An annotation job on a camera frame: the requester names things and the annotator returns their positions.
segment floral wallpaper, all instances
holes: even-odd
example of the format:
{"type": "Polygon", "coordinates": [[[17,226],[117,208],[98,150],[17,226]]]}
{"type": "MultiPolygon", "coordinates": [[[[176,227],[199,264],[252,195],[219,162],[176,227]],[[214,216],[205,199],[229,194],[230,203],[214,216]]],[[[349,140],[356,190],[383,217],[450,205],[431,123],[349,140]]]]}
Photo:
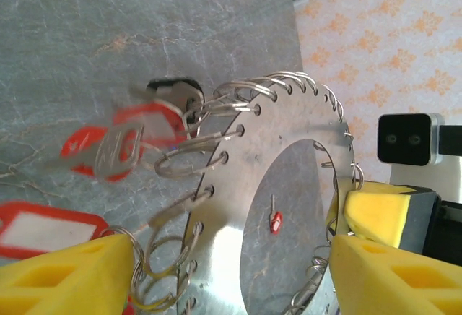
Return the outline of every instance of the floral wallpaper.
{"type": "Polygon", "coordinates": [[[380,115],[441,113],[462,124],[461,0],[303,0],[295,9],[305,71],[343,103],[366,179],[389,180],[376,158],[380,115]]]}

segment metal disc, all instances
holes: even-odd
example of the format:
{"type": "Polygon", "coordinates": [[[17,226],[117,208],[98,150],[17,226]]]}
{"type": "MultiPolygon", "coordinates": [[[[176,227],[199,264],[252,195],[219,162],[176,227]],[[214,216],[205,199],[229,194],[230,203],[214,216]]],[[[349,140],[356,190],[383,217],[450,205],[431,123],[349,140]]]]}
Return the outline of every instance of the metal disc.
{"type": "MultiPolygon", "coordinates": [[[[189,288],[178,302],[179,314],[186,308],[186,301],[195,298],[193,314],[247,315],[240,289],[245,222],[267,170],[279,154],[299,140],[315,140],[329,154],[339,189],[337,233],[348,232],[341,213],[347,192],[354,189],[355,177],[351,139],[345,135],[349,131],[347,124],[339,122],[328,99],[329,92],[324,87],[319,87],[317,95],[311,90],[302,92],[297,87],[292,94],[276,85],[271,89],[277,95],[276,101],[265,95],[252,99],[252,104],[260,105],[260,115],[241,113],[236,117],[228,131],[242,125],[244,134],[219,143],[211,160],[222,152],[228,154],[228,160],[207,170],[202,177],[198,191],[213,186],[214,194],[189,217],[185,241],[193,234],[195,223],[202,222],[204,229],[195,251],[189,256],[190,260],[197,262],[197,268],[189,288]]],[[[180,278],[186,273],[187,262],[180,270],[180,278]]],[[[323,295],[315,294],[305,309],[306,314],[323,314],[314,306],[325,312],[327,304],[335,299],[331,285],[330,274],[326,273],[319,286],[323,295]]]]}

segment key ring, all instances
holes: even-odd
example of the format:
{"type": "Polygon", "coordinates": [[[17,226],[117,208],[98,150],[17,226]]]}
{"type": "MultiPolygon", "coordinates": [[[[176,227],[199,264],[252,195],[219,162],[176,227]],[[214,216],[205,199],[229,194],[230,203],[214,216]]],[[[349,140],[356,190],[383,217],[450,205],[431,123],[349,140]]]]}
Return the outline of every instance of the key ring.
{"type": "Polygon", "coordinates": [[[275,72],[268,75],[268,78],[289,78],[302,90],[303,93],[306,92],[306,85],[303,84],[303,81],[299,77],[295,76],[294,73],[284,71],[275,72]]]}
{"type": "Polygon", "coordinates": [[[214,96],[222,96],[222,90],[225,88],[232,88],[234,89],[234,97],[236,99],[239,99],[243,102],[250,102],[250,100],[247,100],[246,98],[242,98],[242,96],[238,95],[240,90],[243,89],[251,89],[254,91],[257,91],[273,100],[273,102],[277,101],[277,93],[266,86],[256,84],[255,82],[249,82],[249,81],[242,81],[242,80],[236,80],[233,82],[226,82],[224,84],[221,84],[219,87],[217,87],[214,91],[214,96]]]}
{"type": "Polygon", "coordinates": [[[178,268],[177,264],[181,264],[184,262],[185,259],[188,258],[188,255],[193,251],[194,247],[197,243],[197,238],[202,232],[202,227],[200,224],[195,226],[195,230],[193,232],[193,238],[189,239],[185,244],[185,248],[181,251],[180,256],[166,269],[164,269],[161,273],[156,273],[152,270],[150,264],[150,257],[151,254],[154,252],[153,246],[156,244],[156,237],[162,227],[172,219],[175,219],[179,215],[190,212],[193,208],[199,206],[202,202],[206,199],[210,198],[213,195],[213,187],[209,187],[206,191],[196,194],[192,192],[190,194],[185,195],[183,198],[179,199],[175,204],[171,205],[170,207],[164,209],[161,212],[158,212],[154,217],[149,219],[148,225],[152,228],[153,232],[149,237],[147,246],[151,246],[149,250],[144,252],[143,256],[143,269],[146,274],[150,275],[154,279],[162,277],[165,273],[172,272],[178,268]]]}
{"type": "Polygon", "coordinates": [[[228,158],[227,153],[226,152],[220,153],[219,157],[216,160],[211,160],[209,161],[208,165],[202,168],[197,168],[197,169],[194,169],[192,165],[188,167],[178,167],[178,168],[172,168],[169,165],[166,167],[162,167],[162,165],[170,161],[172,158],[174,158],[177,155],[188,154],[190,152],[200,152],[200,151],[213,152],[216,147],[217,147],[217,144],[195,143],[194,141],[191,141],[191,145],[189,146],[178,148],[176,150],[172,150],[166,153],[163,157],[161,157],[159,160],[155,162],[154,169],[156,170],[156,173],[159,174],[160,176],[163,176],[164,178],[170,178],[170,179],[178,179],[178,178],[183,178],[186,176],[201,175],[207,169],[213,169],[217,165],[226,163],[227,158],[228,158]]]}
{"type": "MultiPolygon", "coordinates": [[[[188,288],[189,284],[191,283],[191,276],[194,273],[195,269],[193,268],[193,263],[189,263],[189,271],[186,272],[186,275],[182,279],[180,283],[180,287],[178,288],[178,293],[177,295],[173,296],[172,293],[168,293],[167,296],[154,301],[149,304],[144,304],[140,299],[137,293],[132,294],[132,299],[131,302],[137,307],[140,308],[141,310],[145,311],[150,311],[152,313],[161,313],[163,311],[166,311],[169,309],[171,306],[173,306],[177,300],[185,293],[186,289],[188,288]]],[[[154,279],[153,282],[151,283],[151,287],[154,286],[157,282],[159,282],[161,279],[154,279]]]]}

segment grey marble surface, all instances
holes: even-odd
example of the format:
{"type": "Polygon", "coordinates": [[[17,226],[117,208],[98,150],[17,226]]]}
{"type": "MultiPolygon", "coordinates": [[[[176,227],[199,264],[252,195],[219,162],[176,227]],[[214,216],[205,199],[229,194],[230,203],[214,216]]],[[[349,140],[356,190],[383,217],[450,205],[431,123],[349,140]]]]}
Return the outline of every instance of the grey marble surface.
{"type": "MultiPolygon", "coordinates": [[[[0,203],[22,199],[93,212],[141,242],[147,218],[194,189],[198,178],[170,181],[139,167],[109,184],[44,173],[40,164],[83,124],[108,124],[111,100],[128,102],[130,84],[186,75],[209,94],[232,78],[302,68],[291,0],[0,0],[0,30],[0,203]]],[[[204,131],[226,123],[210,121],[204,131]]],[[[305,282],[322,236],[313,156],[308,142],[290,147],[253,203],[241,259],[251,315],[282,310],[305,282]],[[266,221],[272,193],[285,219],[277,237],[266,221]]],[[[183,217],[165,234],[182,235],[185,224],[183,217]]],[[[171,262],[179,248],[162,247],[152,263],[171,262]]],[[[153,292],[175,286],[165,280],[153,292]]]]}

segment red key tag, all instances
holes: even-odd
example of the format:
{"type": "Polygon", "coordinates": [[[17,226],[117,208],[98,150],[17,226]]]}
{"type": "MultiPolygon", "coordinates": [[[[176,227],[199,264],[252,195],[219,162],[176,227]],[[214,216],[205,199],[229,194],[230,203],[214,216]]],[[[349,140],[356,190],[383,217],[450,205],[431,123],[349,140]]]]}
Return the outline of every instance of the red key tag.
{"type": "Polygon", "coordinates": [[[144,125],[141,140],[154,147],[175,147],[188,139],[187,124],[181,110],[162,100],[120,109],[113,117],[114,124],[129,121],[144,125]]]}
{"type": "MultiPolygon", "coordinates": [[[[90,147],[92,144],[100,142],[103,140],[105,135],[108,133],[109,128],[108,127],[103,127],[103,126],[84,126],[81,129],[78,129],[77,131],[74,132],[64,143],[62,149],[61,149],[61,154],[60,156],[62,158],[68,157],[73,154],[77,154],[78,152],[87,149],[90,147]]],[[[127,136],[127,139],[124,140],[127,144],[127,147],[129,146],[129,141],[130,139],[134,138],[135,133],[130,133],[127,136]]],[[[129,151],[130,150],[122,150],[121,153],[121,160],[127,160],[129,157],[129,151]]],[[[143,148],[140,149],[139,153],[139,158],[141,158],[143,155],[143,148]]],[[[78,165],[77,167],[71,168],[74,172],[81,173],[86,176],[95,176],[93,173],[93,167],[90,167],[88,165],[78,165]]],[[[121,174],[118,174],[116,176],[110,176],[106,178],[108,181],[119,181],[125,177],[127,177],[128,174],[130,174],[131,171],[126,171],[121,174]]]]}
{"type": "Polygon", "coordinates": [[[274,214],[273,218],[271,219],[270,231],[273,234],[277,234],[281,230],[281,227],[282,227],[282,214],[281,212],[276,212],[276,214],[274,214]]]}
{"type": "Polygon", "coordinates": [[[28,259],[98,238],[108,227],[97,215],[27,202],[0,205],[0,256],[28,259]]]}

